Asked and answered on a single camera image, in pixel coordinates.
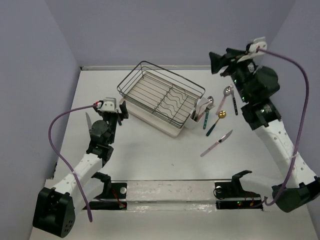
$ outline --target dish rack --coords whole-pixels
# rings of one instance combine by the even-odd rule
[[[191,80],[141,61],[117,86],[124,100],[181,129],[206,90]]]

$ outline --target white table surface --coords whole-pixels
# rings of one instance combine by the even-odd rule
[[[210,112],[207,130],[218,119],[216,109],[224,88],[231,83],[228,77],[211,75],[206,70],[178,70],[180,75],[195,81],[206,89],[205,97],[214,97],[216,107]],[[121,99],[117,91],[119,82],[129,71],[82,71],[72,108],[91,105],[104,97]],[[195,129],[184,128],[177,138],[169,137],[140,119],[130,115],[118,126],[110,161],[103,172],[116,180],[186,180],[230,179],[242,170],[280,178],[280,171],[268,150],[245,122],[235,94],[239,115],[236,116],[232,98],[226,99],[221,119],[209,137],[203,130],[204,117]],[[92,123],[101,117],[88,109]],[[200,154],[233,129],[232,135],[205,157]],[[61,154],[75,167],[88,148],[90,141],[85,110],[70,114]],[[59,160],[55,179],[60,181],[69,169]]]
[[[117,85],[129,73],[126,70],[82,71],[72,108],[91,105],[104,97],[121,99]],[[217,106],[223,89],[231,83],[228,77],[211,75],[209,70],[177,70],[178,74],[206,89],[205,97],[213,96],[207,130],[216,121]],[[245,122],[238,93],[235,94],[239,115],[236,116],[232,98],[226,99],[221,119],[211,135],[206,137],[203,119],[195,129],[184,128],[177,138],[171,138],[140,119],[129,116],[118,126],[114,151],[102,172],[114,181],[121,180],[198,180],[230,179],[243,170],[257,175],[281,178],[280,171],[261,140]],[[87,110],[92,123],[101,119],[93,109]],[[233,129],[232,135],[205,157],[200,154],[220,137]],[[83,157],[90,141],[85,110],[69,116],[61,154],[75,167]],[[69,169],[59,160],[54,180],[59,182]],[[219,211],[93,211],[93,223],[82,211],[67,240],[123,239],[308,239],[317,236],[305,206],[291,212],[277,207],[260,210]],[[58,239],[33,229],[31,240]]]

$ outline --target spoon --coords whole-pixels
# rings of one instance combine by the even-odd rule
[[[226,97],[228,97],[231,94],[231,87],[227,86],[224,90],[223,90],[223,98],[220,102],[220,105],[218,106],[218,109],[216,110],[216,115],[219,114],[219,112],[221,111],[221,108],[223,106],[223,104],[225,103]]]
[[[209,136],[212,130],[215,128],[216,124],[218,123],[219,119],[224,119],[226,117],[227,113],[225,111],[220,111],[218,114],[218,120],[212,125],[212,127],[209,129],[209,131],[206,133],[206,136]]]
[[[202,118],[202,116],[203,116],[205,113],[208,113],[209,110],[211,110],[211,109],[215,106],[215,105],[214,105],[214,97],[213,97],[213,96],[208,96],[207,99],[209,100],[210,103],[206,106],[204,112],[202,112],[201,114],[198,114],[198,115],[194,118],[194,120],[195,120],[196,122],[199,122],[199,120]]]
[[[238,108],[237,108],[237,103],[236,103],[236,98],[235,98],[235,90],[234,90],[234,86],[231,85],[231,96],[233,99],[233,107],[234,107],[234,113],[235,115],[238,115]]]
[[[208,117],[209,117],[209,111],[215,106],[214,105],[214,98],[212,96],[209,96],[208,97],[208,100],[211,102],[208,106],[206,106],[206,109],[205,109],[205,118],[204,118],[204,123],[203,123],[203,129],[206,129],[207,127],[207,122],[208,122]]]

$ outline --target pink handle knife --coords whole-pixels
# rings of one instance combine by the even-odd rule
[[[230,132],[228,132],[226,135],[224,135],[222,138],[220,138],[219,141],[217,141],[215,144],[213,144],[211,147],[209,147],[207,150],[205,150],[203,153],[201,153],[200,157],[203,157],[204,155],[206,155],[208,152],[210,152],[212,149],[214,149],[214,147],[216,147],[217,145],[221,144],[223,141],[225,141],[231,134],[232,134],[231,130]]]

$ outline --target knife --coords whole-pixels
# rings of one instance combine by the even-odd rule
[[[204,155],[206,155],[208,152],[210,152],[212,149],[214,149],[214,147],[216,147],[217,145],[221,144],[222,142],[224,142],[231,134],[232,134],[231,130],[230,132],[228,132],[226,135],[224,135],[222,138],[220,138],[219,141],[217,141],[215,144],[213,144],[211,147],[209,147],[207,150],[205,150],[203,153],[201,153],[200,157],[203,157]]]
[[[88,124],[88,128],[89,128],[89,134],[91,134],[92,123],[91,123],[90,116],[87,112],[85,113],[85,117],[86,117],[86,123]]]

